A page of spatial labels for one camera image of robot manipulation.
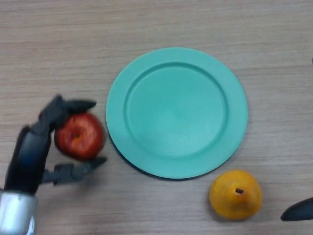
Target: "wood grain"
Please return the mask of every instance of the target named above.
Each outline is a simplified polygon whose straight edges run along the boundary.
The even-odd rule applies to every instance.
[[[283,223],[313,196],[312,0],[0,0],[0,179],[20,128],[54,96],[98,100],[104,122],[116,75],[155,48],[183,46],[225,62],[249,101],[246,138],[214,172],[167,182],[128,166],[110,141],[107,164],[82,185],[38,192],[39,235],[309,235]],[[48,166],[63,161],[55,148]],[[262,210],[221,222],[207,206],[223,171],[253,172]]]

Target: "black object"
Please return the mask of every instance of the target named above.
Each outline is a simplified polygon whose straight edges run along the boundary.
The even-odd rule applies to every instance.
[[[106,158],[99,157],[79,166],[74,166],[74,164],[58,164],[54,167],[54,172],[45,170],[42,184],[53,183],[54,185],[63,185],[79,182],[83,180],[85,175],[90,174],[106,161]]]
[[[289,207],[280,217],[282,221],[300,221],[313,219],[313,198],[298,202]]]
[[[56,95],[40,112],[38,121],[21,130],[7,171],[4,190],[35,194],[42,183],[51,146],[51,133],[62,127],[71,115],[86,112],[95,105],[96,102],[92,100],[65,101]]]

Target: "plate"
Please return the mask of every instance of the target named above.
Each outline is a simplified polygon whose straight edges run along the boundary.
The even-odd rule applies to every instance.
[[[222,165],[247,127],[245,92],[230,69],[190,48],[151,51],[128,64],[108,95],[113,143],[136,168],[188,179]]]

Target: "yellow fruit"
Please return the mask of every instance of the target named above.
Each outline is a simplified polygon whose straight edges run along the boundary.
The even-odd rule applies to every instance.
[[[228,220],[243,220],[260,210],[262,190],[250,173],[231,170],[213,182],[209,200],[221,217]]]

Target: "robotic hand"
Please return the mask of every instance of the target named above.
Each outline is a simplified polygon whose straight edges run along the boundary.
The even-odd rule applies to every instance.
[[[79,166],[58,164],[54,172],[45,169],[52,132],[63,126],[73,114],[86,112],[94,101],[64,101],[60,95],[41,111],[38,121],[24,127],[17,139],[0,196],[0,235],[34,235],[34,217],[40,184],[68,184],[81,181],[102,165],[105,158],[95,158]]]

